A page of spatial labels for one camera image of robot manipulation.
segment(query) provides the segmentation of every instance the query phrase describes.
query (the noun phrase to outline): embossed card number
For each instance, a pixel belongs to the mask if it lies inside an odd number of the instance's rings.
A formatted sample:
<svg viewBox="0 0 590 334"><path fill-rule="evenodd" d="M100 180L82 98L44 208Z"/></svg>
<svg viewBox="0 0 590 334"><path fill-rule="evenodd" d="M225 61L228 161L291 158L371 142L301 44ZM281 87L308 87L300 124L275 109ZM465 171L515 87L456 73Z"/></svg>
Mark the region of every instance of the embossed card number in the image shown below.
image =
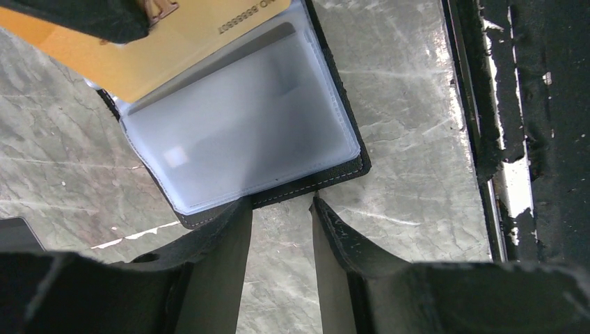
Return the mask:
<svg viewBox="0 0 590 334"><path fill-rule="evenodd" d="M226 24L217 28L217 30L219 31L219 34L221 35L222 33L225 33L226 31L230 30L234 26L238 25L240 22L245 21L250 16L258 13L258 8L266 8L273 2L275 2L275 0L261 0L259 3L252 6L252 8L249 8L248 10L243 11L242 14L236 16L234 19L231 19Z"/></svg>

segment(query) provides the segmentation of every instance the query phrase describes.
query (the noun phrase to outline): card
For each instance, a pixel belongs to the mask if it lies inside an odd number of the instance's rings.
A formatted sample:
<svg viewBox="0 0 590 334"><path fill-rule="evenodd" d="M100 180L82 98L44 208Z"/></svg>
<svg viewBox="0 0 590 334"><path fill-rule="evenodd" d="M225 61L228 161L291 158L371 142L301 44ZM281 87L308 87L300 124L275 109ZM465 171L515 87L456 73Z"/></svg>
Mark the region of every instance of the card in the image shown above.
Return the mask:
<svg viewBox="0 0 590 334"><path fill-rule="evenodd" d="M148 37L115 45L0 8L0 26L126 102L135 102L236 38L286 10L291 0L138 0Z"/></svg>

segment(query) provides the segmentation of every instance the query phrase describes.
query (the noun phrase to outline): white stitching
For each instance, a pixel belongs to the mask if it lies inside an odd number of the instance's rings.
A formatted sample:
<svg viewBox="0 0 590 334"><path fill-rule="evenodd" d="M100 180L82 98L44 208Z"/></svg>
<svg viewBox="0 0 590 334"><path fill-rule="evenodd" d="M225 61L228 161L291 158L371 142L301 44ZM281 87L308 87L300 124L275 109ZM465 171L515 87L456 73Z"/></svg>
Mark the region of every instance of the white stitching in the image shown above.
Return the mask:
<svg viewBox="0 0 590 334"><path fill-rule="evenodd" d="M206 223L206 222L208 222L208 221L212 221L212 220L214 220L215 218L217 218L217 216L215 216L215 217L213 217L213 218L205 219L204 221L200 221L200 222L198 222L198 223L191 224L191 223L189 223L188 221L186 221L186 217L185 217L184 215L180 216L180 220L181 220L183 223L187 224L188 226L190 226L190 227L192 227L192 228L196 228L197 226L199 226L199 225L202 225L202 224L204 224L204 223Z"/></svg>
<svg viewBox="0 0 590 334"><path fill-rule="evenodd" d="M357 169L357 170L355 170L355 171L352 171L352 172L350 172L350 173L347 173L347 174L342 174L342 175L340 175L340 176L337 176L337 177L332 177L331 179L324 180L324 181L322 181L322 182L318 182L318 183L316 183L316 184L312 184L311 186L305 186L305 187L303 187L303 188L301 188L301 189L293 190L293 191L290 191L289 193L284 193L284 194L282 194L282 195L280 195L280 196L276 196L276 197L273 197L273 198L267 198L266 200L261 200L260 202L255 202L255 203L254 203L254 205L256 205L256 204L262 204L262 203L268 202L268 201L270 201L270 200L275 200L275 199L277 199L277 198L285 197L285 196L291 195L292 193L296 193L296 192L299 192L299 191L302 191L302 190L305 190L305 189L309 189L309 188L311 188L311 187L313 187L313 186L319 186L320 184L324 184L324 183L327 183L327 182L330 182L330 181L333 181L333 180L338 180L338 179L340 179L341 177L346 177L346 176L349 176L349 175L352 175L352 174L358 173L358 172L360 172L360 171L362 170L362 168L363 168L364 166L365 166L365 165L363 164L363 162L362 162L362 157L361 157L361 158L360 158L360 168L359 168L359 169ZM214 220L215 218L217 218L217 217L209 218L209 219L206 219L206 220L204 220L204 221L200 221L200 222L198 222L198 223L191 224L191 223L189 223L188 221L186 221L186 217L185 217L184 215L180 216L180 220L181 220L183 223L185 223L186 225L188 225L188 226L190 226L190 227L192 227L192 228L195 228L195 227L197 227L197 226L199 226L199 225L202 225L202 224L204 224L204 223L206 223L206 222L208 222L208 221L212 221L212 220Z"/></svg>
<svg viewBox="0 0 590 334"><path fill-rule="evenodd" d="M303 188L301 188L301 189L293 190L293 191L290 191L289 193L284 193L284 194L282 194L282 195L279 195L279 196L276 196L276 197L273 197L273 198L267 198L266 200L261 200L261 201L259 201L259 202L255 202L253 205L256 205L256 204L262 204L262 203L268 202L268 201L270 201L270 200L275 200L275 199L277 199L277 198L285 197L285 196L291 195L291 194L293 194L293 193L297 193L297 192L299 192L299 191L302 191L302 190L305 190L305 189L309 189L309 188L311 188L311 187L313 187L313 186L319 186L320 184L324 184L324 183L326 183L326 182L330 182L330 181L333 181L333 180L340 179L341 177L346 177L346 176L349 176L349 175L352 175L352 174L358 173L358 172L360 172L360 171L362 170L362 168L363 168L363 167L364 167L364 165L363 165L363 162L362 162L362 156L361 156L361 158L360 158L360 168L359 168L359 169L357 169L357 170L355 170L355 171L353 171L353 172L350 172L350 173L347 173L347 174L342 174L342 175L340 175L340 176L337 176L337 177L332 177L331 179L324 180L324 181L322 181L322 182L318 182L318 183L316 183L316 184L312 184L311 186L305 186L305 187L303 187Z"/></svg>

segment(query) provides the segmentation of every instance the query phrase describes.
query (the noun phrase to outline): card holder wallet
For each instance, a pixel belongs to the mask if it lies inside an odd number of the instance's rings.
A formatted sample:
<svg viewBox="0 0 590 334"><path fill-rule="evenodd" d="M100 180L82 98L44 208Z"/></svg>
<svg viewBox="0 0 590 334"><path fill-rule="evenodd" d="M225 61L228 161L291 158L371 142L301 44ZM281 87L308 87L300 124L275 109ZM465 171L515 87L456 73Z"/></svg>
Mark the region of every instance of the card holder wallet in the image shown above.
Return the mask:
<svg viewBox="0 0 590 334"><path fill-rule="evenodd" d="M256 209L371 168L311 1L133 104L99 94L188 229L238 198Z"/></svg>

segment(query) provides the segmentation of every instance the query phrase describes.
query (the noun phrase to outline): gray marble countertop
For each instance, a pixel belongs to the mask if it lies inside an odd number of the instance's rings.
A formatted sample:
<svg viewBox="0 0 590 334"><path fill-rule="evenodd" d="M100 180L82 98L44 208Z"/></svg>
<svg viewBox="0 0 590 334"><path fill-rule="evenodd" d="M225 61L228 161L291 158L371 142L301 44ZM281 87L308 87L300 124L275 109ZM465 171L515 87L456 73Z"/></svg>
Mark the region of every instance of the gray marble countertop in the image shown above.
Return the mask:
<svg viewBox="0 0 590 334"><path fill-rule="evenodd" d="M373 162L322 197L410 261L487 261L438 1L315 0ZM78 75L0 30L0 216L48 249L130 260L188 232ZM311 194L255 211L238 333L320 333Z"/></svg>

